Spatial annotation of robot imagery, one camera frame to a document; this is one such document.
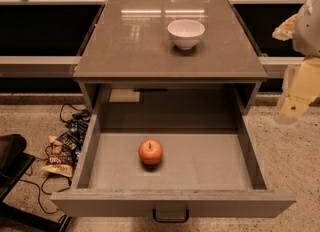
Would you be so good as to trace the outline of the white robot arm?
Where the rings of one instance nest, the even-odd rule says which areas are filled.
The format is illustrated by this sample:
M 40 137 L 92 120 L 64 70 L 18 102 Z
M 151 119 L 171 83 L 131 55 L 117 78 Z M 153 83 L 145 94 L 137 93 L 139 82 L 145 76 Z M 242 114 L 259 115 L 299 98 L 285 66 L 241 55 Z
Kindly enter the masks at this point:
M 297 14 L 274 30 L 272 37 L 292 39 L 293 49 L 304 56 L 300 64 L 287 67 L 277 102 L 275 121 L 292 124 L 320 96 L 320 0 L 307 0 Z

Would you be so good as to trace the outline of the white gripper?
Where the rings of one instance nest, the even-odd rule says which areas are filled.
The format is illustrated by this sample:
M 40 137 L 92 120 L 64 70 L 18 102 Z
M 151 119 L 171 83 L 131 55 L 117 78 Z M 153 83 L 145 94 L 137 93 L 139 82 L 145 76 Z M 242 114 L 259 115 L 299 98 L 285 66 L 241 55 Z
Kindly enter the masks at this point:
M 272 37 L 287 41 L 293 37 L 297 15 L 282 22 Z M 299 65 L 289 65 L 284 77 L 283 94 L 278 103 L 274 119 L 279 124 L 296 122 L 320 95 L 320 58 L 305 57 Z

